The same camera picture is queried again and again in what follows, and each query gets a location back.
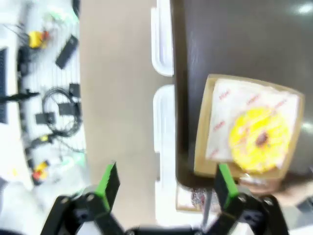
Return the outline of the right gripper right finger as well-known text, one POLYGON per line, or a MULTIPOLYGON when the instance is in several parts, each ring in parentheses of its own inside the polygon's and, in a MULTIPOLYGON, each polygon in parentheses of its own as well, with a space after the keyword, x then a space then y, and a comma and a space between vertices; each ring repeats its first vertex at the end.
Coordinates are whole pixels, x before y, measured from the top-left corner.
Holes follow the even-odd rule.
POLYGON ((240 192, 227 164, 217 166, 214 191, 221 213, 205 235, 229 235, 238 223, 248 224, 255 235, 289 234, 278 200, 272 195, 240 192))

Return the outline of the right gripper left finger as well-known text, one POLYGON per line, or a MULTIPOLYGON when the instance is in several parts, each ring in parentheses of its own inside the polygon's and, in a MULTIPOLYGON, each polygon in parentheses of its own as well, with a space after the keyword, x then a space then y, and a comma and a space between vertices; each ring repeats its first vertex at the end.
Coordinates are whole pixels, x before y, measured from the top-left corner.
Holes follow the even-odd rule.
POLYGON ((75 235, 86 222, 93 222, 102 235, 123 235, 112 215, 120 186, 116 163, 109 164, 96 189, 78 197, 58 196, 42 228, 42 235, 75 235))

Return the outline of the person's left hand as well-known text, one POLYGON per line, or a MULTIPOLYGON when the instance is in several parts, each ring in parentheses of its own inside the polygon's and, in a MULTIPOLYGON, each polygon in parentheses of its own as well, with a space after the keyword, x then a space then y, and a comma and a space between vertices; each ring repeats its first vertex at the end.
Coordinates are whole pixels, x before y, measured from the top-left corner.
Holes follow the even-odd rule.
POLYGON ((282 183, 271 181, 265 184, 241 181, 254 195, 272 194, 282 206, 295 206, 313 195, 313 181, 282 183))

